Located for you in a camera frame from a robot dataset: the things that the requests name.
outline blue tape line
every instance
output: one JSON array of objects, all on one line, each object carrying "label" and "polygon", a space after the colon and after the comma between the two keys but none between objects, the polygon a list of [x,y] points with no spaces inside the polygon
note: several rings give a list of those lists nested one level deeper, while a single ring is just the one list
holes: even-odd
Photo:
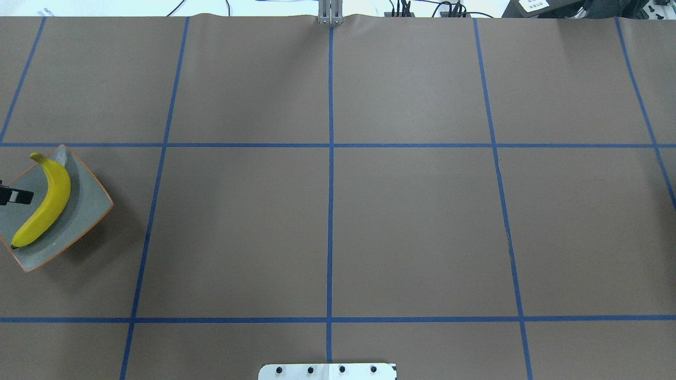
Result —
[{"label": "blue tape line", "polygon": [[153,190],[153,200],[150,205],[150,215],[148,217],[148,226],[145,232],[145,240],[143,242],[143,253],[141,254],[141,263],[139,265],[139,276],[136,282],[136,291],[134,293],[134,302],[131,310],[131,321],[129,322],[129,330],[127,332],[127,340],[124,347],[124,356],[122,357],[122,368],[120,369],[120,380],[124,380],[126,376],[126,368],[129,363],[129,353],[131,351],[131,342],[134,336],[135,319],[139,309],[139,298],[141,297],[141,286],[143,284],[143,274],[145,271],[145,262],[148,256],[148,247],[150,245],[150,234],[153,229],[153,222],[155,220],[155,208],[158,204],[158,193],[160,192],[160,183],[162,182],[162,170],[164,169],[164,158],[166,157],[167,142],[169,141],[169,133],[171,130],[171,122],[174,113],[174,104],[176,102],[176,92],[178,91],[178,81],[180,80],[180,69],[183,64],[183,53],[185,52],[185,41],[188,37],[188,28],[190,25],[190,17],[185,18],[185,26],[183,27],[183,38],[180,42],[180,52],[178,53],[178,63],[176,65],[176,76],[174,78],[174,87],[172,89],[171,101],[169,103],[169,112],[167,114],[167,123],[164,129],[164,142],[162,152],[160,153],[160,163],[158,165],[158,175],[155,178],[155,189]]},{"label": "blue tape line", "polygon": [[519,327],[521,328],[521,343],[523,345],[523,357],[526,364],[526,375],[528,380],[533,380],[533,369],[531,366],[531,355],[528,347],[528,337],[526,334],[526,323],[523,319],[523,305],[521,303],[521,289],[518,284],[518,274],[516,272],[516,258],[514,257],[514,244],[512,243],[512,231],[509,223],[509,214],[507,213],[507,203],[505,200],[504,188],[502,185],[502,173],[500,172],[500,158],[498,157],[498,145],[496,143],[496,132],[493,127],[493,115],[491,113],[491,102],[488,97],[488,85],[486,83],[486,71],[483,64],[483,54],[481,53],[481,39],[479,37],[479,26],[477,19],[472,19],[474,24],[474,35],[477,42],[477,55],[479,57],[479,70],[481,71],[481,85],[483,86],[483,100],[486,106],[486,116],[488,118],[488,129],[491,133],[491,143],[493,144],[493,161],[496,166],[496,176],[498,179],[498,190],[500,191],[500,204],[502,206],[502,219],[507,233],[507,243],[509,246],[509,256],[512,266],[512,282],[514,283],[514,296],[516,298],[516,310],[520,318]]},{"label": "blue tape line", "polygon": [[333,316],[333,179],[335,142],[333,134],[333,27],[329,28],[329,219],[327,223],[327,363],[333,361],[332,328]]},{"label": "blue tape line", "polygon": [[655,155],[657,156],[657,161],[660,164],[660,169],[662,170],[662,176],[665,179],[667,184],[667,191],[669,192],[669,197],[671,198],[671,204],[676,209],[676,196],[674,195],[674,190],[671,186],[671,181],[669,180],[669,173],[667,173],[667,167],[665,162],[662,160],[662,154],[660,153],[660,148],[657,145],[657,139],[655,138],[655,133],[652,130],[652,125],[650,124],[650,118],[648,117],[648,111],[646,111],[646,105],[643,102],[643,97],[641,96],[641,91],[638,89],[638,84],[636,83],[636,77],[634,77],[633,69],[631,68],[631,62],[629,61],[629,54],[627,53],[627,46],[625,45],[625,37],[622,34],[622,28],[620,27],[620,19],[615,16],[615,26],[617,27],[617,35],[620,38],[620,45],[622,46],[622,53],[625,56],[625,63],[627,64],[627,71],[629,71],[629,77],[631,79],[631,84],[634,87],[636,92],[636,99],[641,106],[641,113],[643,114],[643,119],[646,122],[646,128],[648,128],[648,134],[650,135],[650,140],[652,141],[652,146],[655,148]]},{"label": "blue tape line", "polygon": [[35,35],[35,40],[33,41],[33,46],[30,48],[30,53],[28,54],[28,59],[26,60],[26,65],[24,66],[24,71],[21,73],[21,78],[19,78],[19,83],[16,85],[16,91],[14,91],[14,97],[11,99],[11,104],[9,105],[9,111],[7,111],[7,117],[5,118],[5,124],[0,131],[0,143],[5,138],[5,133],[9,127],[9,121],[11,120],[11,113],[14,112],[14,107],[16,106],[16,101],[19,100],[19,94],[21,93],[21,88],[24,86],[24,80],[26,80],[26,75],[28,74],[28,69],[30,68],[30,63],[33,61],[33,55],[35,50],[38,48],[38,42],[40,41],[40,36],[42,36],[42,31],[45,29],[45,23],[47,18],[43,17],[40,21],[40,28],[38,28],[38,33]]},{"label": "blue tape line", "polygon": [[560,315],[525,316],[527,322],[602,322],[605,320],[676,320],[676,315]]},{"label": "blue tape line", "polygon": [[[0,147],[164,147],[163,143],[0,143]],[[167,147],[216,148],[330,148],[327,143],[167,143]],[[654,149],[653,144],[577,144],[577,143],[496,143],[498,148],[600,148],[600,149]],[[334,143],[334,148],[492,148],[492,143]],[[676,144],[658,144],[660,148],[676,148]]]},{"label": "blue tape line", "polygon": [[517,316],[337,316],[334,323],[477,323],[519,322]]},{"label": "blue tape line", "polygon": [[489,143],[337,143],[336,148],[490,148]]},{"label": "blue tape line", "polygon": [[320,317],[270,317],[270,318],[136,318],[136,323],[326,323],[327,319]]},{"label": "blue tape line", "polygon": [[69,316],[0,317],[0,323],[129,323],[130,318],[88,318]]},{"label": "blue tape line", "polygon": [[161,147],[162,143],[0,143],[0,147]]},{"label": "blue tape line", "polygon": [[[618,315],[533,315],[533,316],[299,316],[299,317],[149,317],[135,318],[139,324],[262,324],[262,323],[518,323],[525,322],[604,322],[638,320],[676,320],[676,314]],[[129,323],[131,318],[5,316],[0,323]]]},{"label": "blue tape line", "polygon": [[499,148],[652,148],[651,144],[576,144],[576,143],[496,143]]},{"label": "blue tape line", "polygon": [[326,143],[168,143],[168,147],[328,148]]}]

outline plate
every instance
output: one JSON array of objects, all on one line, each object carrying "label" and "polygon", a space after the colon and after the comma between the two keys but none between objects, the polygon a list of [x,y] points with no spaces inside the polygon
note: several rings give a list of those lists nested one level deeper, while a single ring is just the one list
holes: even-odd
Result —
[{"label": "plate", "polygon": [[33,243],[14,250],[10,248],[8,242],[47,194],[47,177],[39,164],[7,184],[16,189],[33,191],[35,195],[31,204],[0,206],[0,240],[24,272],[39,268],[65,251],[113,207],[113,199],[103,185],[70,148],[60,145],[47,156],[64,165],[70,175],[70,199],[56,222]]}]

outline yellow banana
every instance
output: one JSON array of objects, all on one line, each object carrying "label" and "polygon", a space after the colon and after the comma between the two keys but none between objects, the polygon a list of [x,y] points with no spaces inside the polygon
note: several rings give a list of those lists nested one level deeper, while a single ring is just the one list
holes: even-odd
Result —
[{"label": "yellow banana", "polygon": [[61,215],[70,198],[70,177],[66,169],[40,153],[32,153],[30,158],[45,171],[47,195],[33,215],[14,234],[11,240],[13,249],[24,247],[39,238]]}]

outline white label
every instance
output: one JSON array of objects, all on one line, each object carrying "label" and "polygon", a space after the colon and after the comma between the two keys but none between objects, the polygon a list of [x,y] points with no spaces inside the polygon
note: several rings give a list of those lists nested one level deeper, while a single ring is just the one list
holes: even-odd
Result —
[{"label": "white label", "polygon": [[518,0],[518,3],[521,4],[526,12],[534,12],[538,9],[547,8],[549,6],[547,0]]}]

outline metal bracket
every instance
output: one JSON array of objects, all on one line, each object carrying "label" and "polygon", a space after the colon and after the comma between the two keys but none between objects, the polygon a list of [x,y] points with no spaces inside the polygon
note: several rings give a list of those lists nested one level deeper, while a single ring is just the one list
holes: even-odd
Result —
[{"label": "metal bracket", "polygon": [[343,23],[343,0],[319,0],[320,24],[340,25]]}]

